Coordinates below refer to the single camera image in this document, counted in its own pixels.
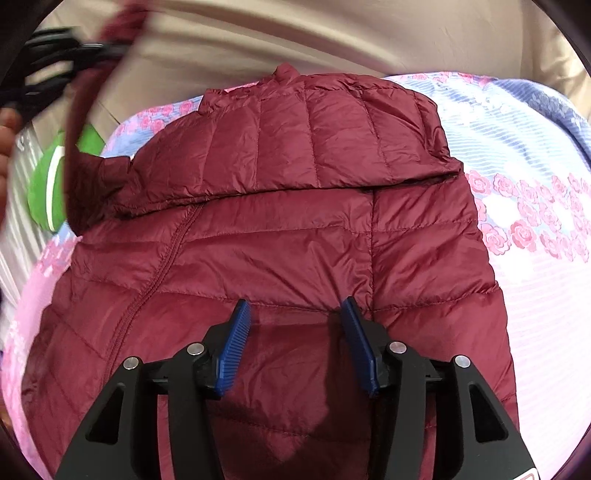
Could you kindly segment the person's left hand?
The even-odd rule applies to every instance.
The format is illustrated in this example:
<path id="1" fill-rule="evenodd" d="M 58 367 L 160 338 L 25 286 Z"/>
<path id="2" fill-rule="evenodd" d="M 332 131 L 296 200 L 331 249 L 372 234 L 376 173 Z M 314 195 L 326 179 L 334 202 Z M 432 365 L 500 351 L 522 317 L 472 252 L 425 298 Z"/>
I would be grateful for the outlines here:
<path id="1" fill-rule="evenodd" d="M 17 135 L 22 129 L 21 115 L 12 108 L 2 108 L 0 124 L 0 220 L 4 221 L 8 201 L 10 159 Z"/>

